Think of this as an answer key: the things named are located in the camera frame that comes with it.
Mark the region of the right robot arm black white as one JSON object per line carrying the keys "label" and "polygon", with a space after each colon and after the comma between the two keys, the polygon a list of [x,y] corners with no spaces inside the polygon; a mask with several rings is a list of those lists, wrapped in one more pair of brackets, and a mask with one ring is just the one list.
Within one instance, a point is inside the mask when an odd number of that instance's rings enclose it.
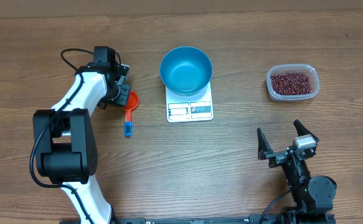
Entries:
{"label": "right robot arm black white", "polygon": [[[257,218],[258,223],[307,223],[335,224],[334,215],[328,212],[333,209],[333,199],[336,196],[337,183],[325,175],[311,176],[306,160],[316,155],[319,138],[306,129],[299,120],[293,122],[297,137],[292,145],[285,150],[275,152],[270,147],[262,130],[257,129],[258,159],[267,160],[270,168],[283,169],[288,190],[274,199],[260,215],[250,215]],[[270,215],[269,209],[284,196],[291,194],[294,205],[285,207],[281,213]]]}

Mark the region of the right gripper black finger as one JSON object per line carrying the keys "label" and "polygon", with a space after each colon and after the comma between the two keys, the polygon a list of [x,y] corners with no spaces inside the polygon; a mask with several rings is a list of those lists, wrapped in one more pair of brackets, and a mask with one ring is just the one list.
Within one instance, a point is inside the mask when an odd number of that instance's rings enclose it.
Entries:
{"label": "right gripper black finger", "polygon": [[304,125],[298,120],[294,120],[293,122],[296,132],[298,136],[311,135],[315,141],[318,141],[318,137],[316,137],[311,131],[304,127]]}
{"label": "right gripper black finger", "polygon": [[273,150],[271,149],[264,133],[260,128],[257,129],[257,138],[258,138],[258,159],[265,160],[272,157]]}

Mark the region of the orange measuring scoop blue handle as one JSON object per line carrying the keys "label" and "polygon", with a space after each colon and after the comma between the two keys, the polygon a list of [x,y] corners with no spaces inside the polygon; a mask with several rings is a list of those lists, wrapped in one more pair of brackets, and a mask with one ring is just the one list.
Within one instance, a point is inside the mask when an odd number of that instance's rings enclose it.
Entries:
{"label": "orange measuring scoop blue handle", "polygon": [[124,135],[126,138],[130,138],[133,131],[133,124],[132,124],[132,112],[138,107],[139,105],[139,97],[135,91],[130,91],[128,101],[126,105],[123,107],[125,109],[125,125],[124,125]]}

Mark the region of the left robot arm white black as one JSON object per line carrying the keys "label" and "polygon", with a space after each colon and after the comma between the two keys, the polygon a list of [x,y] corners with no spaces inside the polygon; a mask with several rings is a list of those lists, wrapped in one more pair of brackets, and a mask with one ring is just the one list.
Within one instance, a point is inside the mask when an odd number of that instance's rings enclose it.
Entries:
{"label": "left robot arm white black", "polygon": [[130,67],[108,46],[96,46],[91,55],[92,62],[74,68],[75,81],[65,96],[34,113],[29,172],[37,185],[67,194],[80,217],[77,223],[117,223],[95,176],[98,153],[90,117],[95,108],[127,104]]}

